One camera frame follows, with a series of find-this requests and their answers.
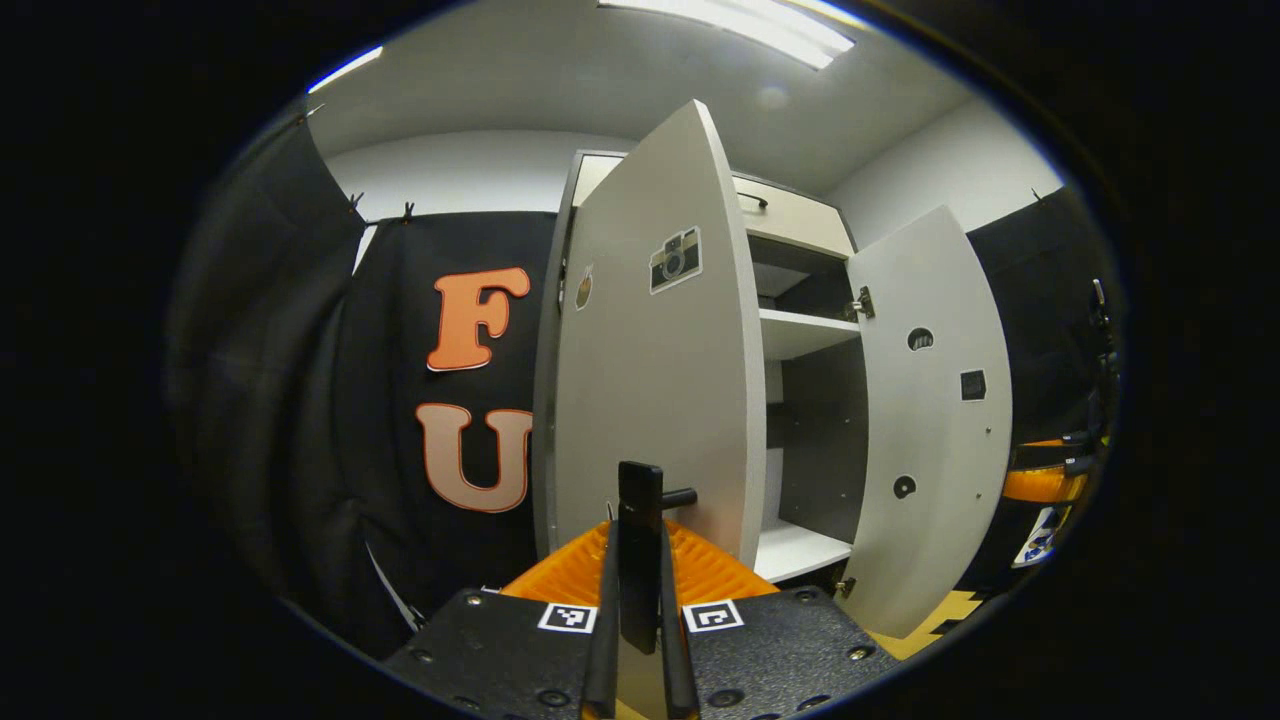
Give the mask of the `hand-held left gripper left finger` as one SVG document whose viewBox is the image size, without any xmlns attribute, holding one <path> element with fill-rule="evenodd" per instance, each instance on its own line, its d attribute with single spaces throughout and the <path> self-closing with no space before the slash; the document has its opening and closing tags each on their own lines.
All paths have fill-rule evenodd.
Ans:
<svg viewBox="0 0 1280 720">
<path fill-rule="evenodd" d="M 586 557 L 593 602 L 466 588 L 385 666 L 407 687 L 468 719 L 613 719 L 617 698 L 617 562 L 604 521 L 534 568 L 564 580 L 570 552 Z"/>
</svg>

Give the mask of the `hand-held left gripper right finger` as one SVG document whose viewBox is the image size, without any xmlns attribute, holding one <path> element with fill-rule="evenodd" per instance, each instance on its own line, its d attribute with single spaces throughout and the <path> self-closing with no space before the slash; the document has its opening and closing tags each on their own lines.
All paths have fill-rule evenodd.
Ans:
<svg viewBox="0 0 1280 720">
<path fill-rule="evenodd" d="M 900 661 L 817 585 L 778 588 L 666 521 L 662 659 L 672 719 L 810 719 Z"/>
</svg>

